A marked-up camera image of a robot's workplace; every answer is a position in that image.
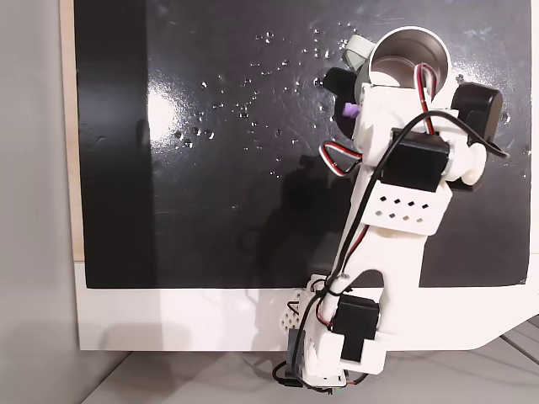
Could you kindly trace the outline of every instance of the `black surface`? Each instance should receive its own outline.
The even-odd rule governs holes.
[[[380,306],[371,299],[342,295],[335,318],[333,332],[344,335],[341,359],[361,362],[363,344],[373,340],[380,315]]]
[[[402,133],[393,129],[393,139]],[[449,143],[441,136],[409,132],[384,167],[382,183],[436,192],[449,160]]]
[[[352,183],[334,178],[317,148],[345,139],[339,128],[350,133],[339,106],[351,93],[316,79],[344,68],[339,43],[354,28],[377,40],[406,24],[446,42],[458,79],[501,90],[508,122],[496,141],[512,156],[491,159],[478,191],[455,194],[427,241],[421,285],[525,281],[529,1],[75,6],[88,287],[292,287],[329,270]]]

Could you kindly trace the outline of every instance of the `white panel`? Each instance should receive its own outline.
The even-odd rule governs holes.
[[[291,290],[90,290],[75,270],[82,349],[286,350],[278,319]],[[417,289],[408,329],[376,337],[388,351],[478,348],[539,313],[536,287]]]

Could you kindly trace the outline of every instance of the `cylindrical metal cup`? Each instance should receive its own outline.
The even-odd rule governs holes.
[[[451,70],[446,44],[433,32],[420,27],[395,29],[376,44],[354,35],[345,48],[344,60],[358,73],[356,100],[364,82],[414,88],[414,67],[421,62],[435,70],[439,93]]]

